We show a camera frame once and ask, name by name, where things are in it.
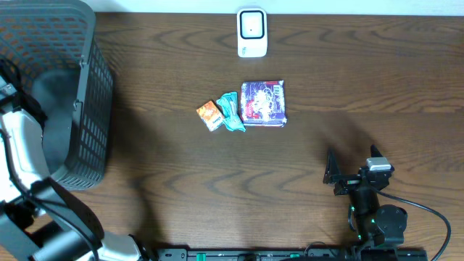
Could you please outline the teal wrapper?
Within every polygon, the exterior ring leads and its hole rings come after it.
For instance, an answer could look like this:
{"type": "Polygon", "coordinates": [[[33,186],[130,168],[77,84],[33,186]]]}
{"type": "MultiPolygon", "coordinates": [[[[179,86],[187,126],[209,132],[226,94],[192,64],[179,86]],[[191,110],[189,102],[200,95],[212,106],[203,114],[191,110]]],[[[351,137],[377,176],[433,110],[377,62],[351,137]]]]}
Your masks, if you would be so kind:
{"type": "Polygon", "coordinates": [[[231,131],[242,131],[245,132],[246,128],[239,117],[238,109],[238,93],[229,92],[223,94],[217,101],[216,104],[221,107],[225,127],[231,131]]]}

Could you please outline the purple snack packet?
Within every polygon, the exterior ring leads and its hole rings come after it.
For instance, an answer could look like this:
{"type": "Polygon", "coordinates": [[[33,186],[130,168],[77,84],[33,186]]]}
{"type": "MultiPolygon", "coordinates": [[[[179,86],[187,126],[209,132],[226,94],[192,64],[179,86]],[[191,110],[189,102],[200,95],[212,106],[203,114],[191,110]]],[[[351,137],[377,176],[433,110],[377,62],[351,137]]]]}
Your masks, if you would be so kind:
{"type": "Polygon", "coordinates": [[[240,109],[245,126],[285,126],[287,117],[284,80],[243,82],[240,109]]]}

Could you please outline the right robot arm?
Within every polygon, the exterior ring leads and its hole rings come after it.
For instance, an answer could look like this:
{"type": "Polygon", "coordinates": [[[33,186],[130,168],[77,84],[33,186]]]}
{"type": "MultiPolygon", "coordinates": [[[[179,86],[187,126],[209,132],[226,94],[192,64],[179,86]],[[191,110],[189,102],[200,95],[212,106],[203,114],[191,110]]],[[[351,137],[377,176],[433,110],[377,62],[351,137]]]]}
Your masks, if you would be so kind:
{"type": "Polygon", "coordinates": [[[349,223],[358,233],[363,249],[395,248],[404,243],[407,212],[392,204],[381,205],[378,200],[393,172],[393,165],[374,145],[356,174],[343,174],[334,152],[327,153],[323,182],[334,185],[336,196],[349,197],[349,223]]]}

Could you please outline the orange snack packet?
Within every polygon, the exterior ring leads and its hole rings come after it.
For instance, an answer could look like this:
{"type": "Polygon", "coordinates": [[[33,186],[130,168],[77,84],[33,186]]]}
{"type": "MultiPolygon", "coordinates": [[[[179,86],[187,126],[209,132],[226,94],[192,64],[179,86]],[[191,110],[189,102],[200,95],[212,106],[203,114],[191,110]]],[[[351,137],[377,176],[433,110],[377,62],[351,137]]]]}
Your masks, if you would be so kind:
{"type": "Polygon", "coordinates": [[[217,108],[213,101],[208,101],[196,110],[208,130],[213,132],[218,129],[224,122],[222,112],[217,108]]]}

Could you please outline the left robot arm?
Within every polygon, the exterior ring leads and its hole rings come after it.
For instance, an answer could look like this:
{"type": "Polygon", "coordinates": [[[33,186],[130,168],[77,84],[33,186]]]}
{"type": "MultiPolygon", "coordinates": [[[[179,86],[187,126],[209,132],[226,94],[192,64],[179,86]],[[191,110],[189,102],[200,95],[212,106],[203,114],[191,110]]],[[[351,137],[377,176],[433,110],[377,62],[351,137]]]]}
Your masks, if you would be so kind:
{"type": "Polygon", "coordinates": [[[79,77],[52,70],[28,93],[19,67],[1,60],[1,245],[19,260],[151,260],[73,195],[105,160],[103,133],[74,120],[79,77]]]}

